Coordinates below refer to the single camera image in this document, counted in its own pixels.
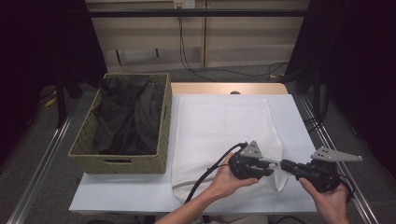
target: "black cloth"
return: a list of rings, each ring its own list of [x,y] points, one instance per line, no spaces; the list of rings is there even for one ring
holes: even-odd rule
[[[145,77],[101,80],[94,144],[100,154],[154,155],[158,145],[164,86]]]

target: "basket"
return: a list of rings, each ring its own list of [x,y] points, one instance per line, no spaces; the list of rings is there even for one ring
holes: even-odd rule
[[[163,174],[166,171],[166,158],[169,143],[169,129],[172,108],[172,89],[169,74],[105,74],[106,77],[119,79],[132,76],[148,77],[152,84],[165,86],[163,107],[161,112],[160,134],[155,155],[99,155],[93,145],[93,138],[98,125],[92,110],[102,101],[103,96],[98,91],[90,111],[78,132],[68,157],[78,164],[88,174]]]

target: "white tabletop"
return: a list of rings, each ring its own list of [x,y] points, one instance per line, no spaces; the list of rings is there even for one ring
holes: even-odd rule
[[[171,187],[179,97],[180,95],[173,96],[166,173],[163,175],[84,174],[70,205],[70,211],[81,214],[104,212],[160,214],[172,212],[182,205],[182,202],[174,196]],[[270,102],[274,123],[284,147],[284,159],[303,163],[310,161],[310,155],[315,148],[291,95],[243,95],[242,97],[261,97]],[[280,192],[241,202],[238,205],[215,203],[205,210],[205,214],[287,214],[316,211],[312,198],[291,176]]]

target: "white fabric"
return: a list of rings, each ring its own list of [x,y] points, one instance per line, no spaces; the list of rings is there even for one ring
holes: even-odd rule
[[[230,147],[256,140],[264,160],[281,161],[283,147],[273,123],[269,103],[240,95],[185,95],[180,97],[177,114],[172,188],[181,201],[188,197],[193,184]],[[209,186],[213,172],[194,196]],[[239,189],[227,203],[265,196],[281,191],[288,174],[275,168],[259,184]]]

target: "forearm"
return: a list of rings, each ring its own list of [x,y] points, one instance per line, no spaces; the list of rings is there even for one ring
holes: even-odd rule
[[[158,224],[166,223],[192,223],[198,216],[200,216],[204,210],[217,199],[214,193],[205,190],[203,193],[192,199],[188,203],[179,207],[174,212],[166,215],[165,217],[158,220]]]

